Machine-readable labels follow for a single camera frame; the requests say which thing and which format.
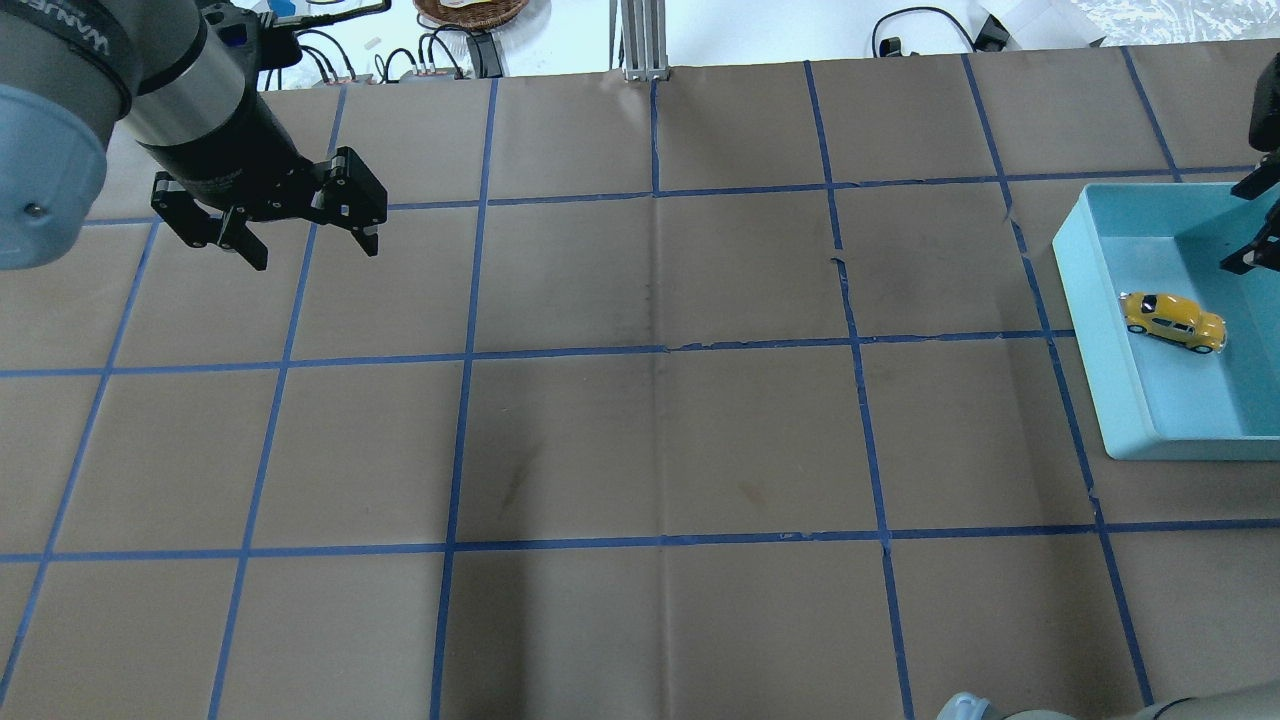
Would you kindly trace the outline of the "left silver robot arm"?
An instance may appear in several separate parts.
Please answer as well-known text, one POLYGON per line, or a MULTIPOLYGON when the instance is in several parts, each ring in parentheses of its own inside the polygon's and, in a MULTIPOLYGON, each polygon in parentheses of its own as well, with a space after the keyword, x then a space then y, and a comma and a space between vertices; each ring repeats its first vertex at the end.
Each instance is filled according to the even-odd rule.
POLYGON ((232 1, 5 1, 1 68, 1 264, 69 252, 99 197, 118 126, 160 167, 151 209, 192 249, 264 270, 253 223, 302 219, 379 250, 388 192, 349 147, 306 158, 259 92, 292 67, 298 37, 389 3, 279 17, 232 1))

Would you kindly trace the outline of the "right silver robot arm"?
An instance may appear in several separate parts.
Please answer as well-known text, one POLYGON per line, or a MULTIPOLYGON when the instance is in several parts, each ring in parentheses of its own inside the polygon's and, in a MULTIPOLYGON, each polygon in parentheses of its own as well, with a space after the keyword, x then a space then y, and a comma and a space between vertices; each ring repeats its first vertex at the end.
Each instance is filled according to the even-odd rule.
POLYGON ((1226 179, 1248 160, 1274 40, 979 55, 996 178, 932 191, 963 288, 1012 320, 877 345, 881 450, 920 715, 955 691, 1009 712, 1129 714, 1277 676, 1277 461, 1110 456, 1050 240, 1083 190, 1226 179))

